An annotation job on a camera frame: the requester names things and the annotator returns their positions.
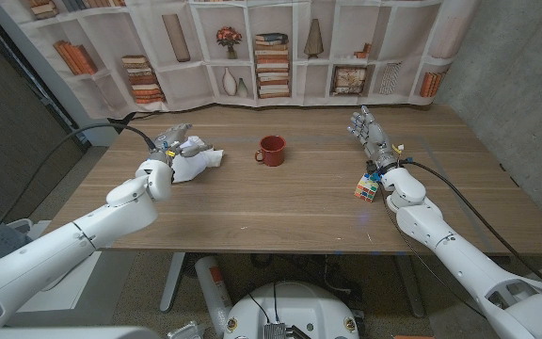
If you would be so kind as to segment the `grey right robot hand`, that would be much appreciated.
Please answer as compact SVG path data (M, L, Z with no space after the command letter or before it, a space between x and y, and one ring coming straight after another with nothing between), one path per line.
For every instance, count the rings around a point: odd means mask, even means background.
M352 124L347 127L363 146L364 152L374 165L381 171L387 172L397 167L388 135L372 115L370 109L363 105L360 112L354 112L350 118Z

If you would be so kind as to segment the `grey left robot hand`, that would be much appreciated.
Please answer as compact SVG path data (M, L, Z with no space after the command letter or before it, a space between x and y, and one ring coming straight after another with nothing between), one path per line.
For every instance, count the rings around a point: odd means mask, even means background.
M166 162L168 165L176 155L182 157L193 157L196 154L208 151L212 145L204 143L184 146L187 141L186 133L192 127L191 123L180 123L169 127L166 132L158 135L152 142L154 149L150 152L149 159Z

